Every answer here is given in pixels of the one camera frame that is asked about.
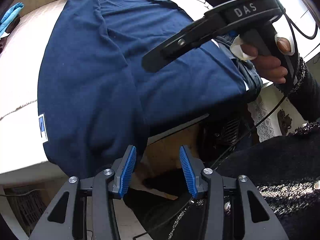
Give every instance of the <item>metal bolt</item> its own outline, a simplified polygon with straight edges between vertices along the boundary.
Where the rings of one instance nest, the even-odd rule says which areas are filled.
[[[313,185],[314,189],[320,189],[320,180]]]
[[[77,182],[77,180],[78,180],[78,178],[75,176],[69,178],[70,183],[75,183],[75,182]]]
[[[212,174],[213,173],[213,170],[211,170],[210,168],[204,168],[203,169],[203,172],[205,173],[205,174]]]
[[[184,44],[186,44],[186,41],[184,39],[178,40],[178,45],[179,46],[183,46]]]
[[[113,173],[113,170],[112,169],[105,169],[104,171],[103,171],[103,174],[104,175],[111,175]]]
[[[229,202],[225,203],[224,210],[228,211],[230,209],[230,207],[231,207],[231,205],[230,205],[230,201],[229,201]]]
[[[248,177],[246,175],[240,175],[239,176],[239,180],[242,182],[247,182],[248,181]]]

